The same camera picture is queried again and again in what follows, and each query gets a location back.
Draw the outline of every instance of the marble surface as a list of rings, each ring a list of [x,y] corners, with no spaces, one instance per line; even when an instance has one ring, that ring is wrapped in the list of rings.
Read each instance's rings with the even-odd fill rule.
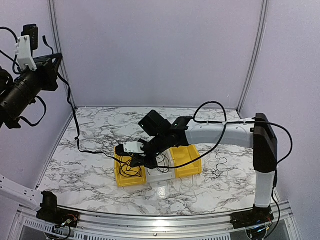
[[[188,108],[80,108],[82,150],[102,150],[113,155],[113,147],[128,141],[147,139],[138,122],[155,109],[171,123],[180,116],[192,116]],[[238,120],[234,110],[228,120]],[[202,110],[202,120],[223,120],[221,110]],[[52,191],[58,204],[78,209],[131,215],[197,215],[252,207],[256,176],[253,150],[220,145],[202,159],[202,173],[144,185],[117,187],[114,161],[106,156],[80,153],[76,147],[75,122],[65,132],[45,172],[39,190]],[[198,144],[200,154],[211,144]],[[224,173],[217,177],[217,168]]]

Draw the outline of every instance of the wire bundle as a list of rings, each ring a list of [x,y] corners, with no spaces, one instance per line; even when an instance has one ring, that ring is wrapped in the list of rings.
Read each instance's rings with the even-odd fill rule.
[[[119,174],[125,178],[132,178],[132,177],[142,177],[142,169],[141,166],[138,166],[137,168],[139,169],[138,171],[133,170],[133,168],[135,167],[131,167],[130,163],[131,163],[130,159],[129,161],[126,162],[126,164],[124,163],[120,163],[120,168],[119,168]]]
[[[211,170],[212,174],[215,176],[216,179],[220,178],[221,175],[226,172],[226,171],[222,171],[221,169],[218,169],[218,166],[226,164],[227,162],[228,162],[228,159],[225,157],[220,157],[217,159],[215,168]]]
[[[170,167],[170,159],[163,153],[161,153],[159,156],[162,157],[162,161],[158,162],[158,165],[163,163],[163,167],[167,167],[167,166]],[[170,171],[170,168],[162,168],[161,170],[161,168],[157,167],[156,169],[162,174],[166,174]]]

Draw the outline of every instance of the white wall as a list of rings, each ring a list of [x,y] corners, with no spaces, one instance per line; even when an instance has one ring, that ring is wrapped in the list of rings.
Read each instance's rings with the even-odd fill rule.
[[[272,0],[261,53],[242,115],[265,113],[292,134],[279,166],[278,191],[289,199],[302,239],[320,233],[320,2]],[[279,158],[289,140],[277,131]]]
[[[58,28],[78,106],[235,108],[261,0],[59,0]]]
[[[47,1],[2,0],[0,4],[0,26],[13,29],[21,35],[23,25],[37,24],[39,27],[39,49],[34,56],[50,54],[50,50],[42,43],[42,35],[54,45],[50,27]],[[15,40],[13,36],[0,30],[0,49],[14,56]],[[12,63],[0,54],[0,65],[6,70],[12,68]],[[0,129],[0,173],[5,177],[29,188],[34,188],[49,157],[57,137],[71,114],[67,104],[66,91],[62,84],[56,92],[41,92],[40,96],[47,104],[47,114],[39,126],[29,127],[21,121],[21,129]],[[43,114],[40,103],[28,106],[23,116],[35,123]],[[18,204],[0,196],[0,239],[8,237]]]

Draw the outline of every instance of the metal frame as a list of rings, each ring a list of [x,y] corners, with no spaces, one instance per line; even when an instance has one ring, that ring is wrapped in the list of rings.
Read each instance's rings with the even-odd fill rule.
[[[276,221],[278,209],[275,204],[271,206]],[[299,240],[289,202],[280,202],[279,206],[281,220],[286,221],[290,239]],[[65,209],[74,210],[70,207],[65,207]],[[190,216],[137,216],[78,209],[77,211],[80,212],[78,227],[72,229],[70,240],[214,240],[215,238],[219,239],[217,237],[228,240],[230,233],[245,230],[244,228],[233,229],[233,225],[230,223],[231,214],[238,211]],[[20,206],[8,240],[20,239],[24,226],[49,234],[52,232],[54,224],[37,219],[35,211]]]
[[[258,61],[258,57],[259,57],[260,49],[262,46],[265,29],[266,29],[268,6],[269,6],[269,0],[262,0],[261,11],[260,11],[260,20],[259,20],[258,31],[256,34],[255,44],[254,44],[254,48],[253,48],[253,53],[252,53],[252,57],[251,57],[251,62],[250,62],[249,69],[248,69],[246,79],[244,82],[244,86],[243,86],[243,89],[241,92],[239,103],[236,108],[236,111],[239,113],[239,115],[241,115],[241,111],[242,111],[244,104],[246,102],[246,99],[247,99],[247,96],[249,93],[249,89],[250,89],[250,86],[251,86],[251,83],[252,83],[252,80],[254,77],[254,73],[255,73],[255,69],[256,69],[256,65],[257,65],[257,61]]]
[[[54,48],[57,53],[62,53],[61,41],[60,41],[59,30],[58,30],[58,21],[57,21],[55,1],[54,0],[47,0],[47,3],[48,3],[49,15],[50,15],[52,35],[53,35],[53,40],[54,40]],[[70,83],[68,73],[67,73],[67,68],[66,68],[64,60],[62,60],[62,62],[61,62],[60,72],[61,72],[61,76],[68,83]],[[68,88],[65,84],[64,84],[64,88],[65,88],[66,92],[68,92]],[[72,93],[71,93],[70,101],[72,103],[72,106],[76,109],[77,106],[76,106],[75,99],[74,99],[74,96],[72,95]]]
[[[41,191],[32,190],[22,186],[0,173],[0,195],[15,201],[16,203],[27,206],[28,208],[39,211],[43,202]]]

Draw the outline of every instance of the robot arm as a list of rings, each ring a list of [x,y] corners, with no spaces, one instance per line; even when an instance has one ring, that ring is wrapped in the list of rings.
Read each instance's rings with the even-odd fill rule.
[[[227,123],[197,123],[192,117],[179,117],[173,124],[152,110],[138,124],[153,139],[126,142],[116,147],[119,156],[132,156],[131,167],[158,166],[157,156],[169,148],[196,144],[216,144],[225,128],[221,144],[253,148],[256,193],[253,209],[232,215],[235,229],[273,220],[271,198],[277,183],[277,137],[263,113],[255,118]]]
[[[9,129],[21,128],[20,115],[28,105],[34,104],[40,91],[54,92],[58,88],[58,70],[61,53],[32,57],[38,48],[38,27],[25,25],[22,36],[17,38],[16,60],[22,70],[20,76],[12,76],[0,68],[0,128],[3,123]]]

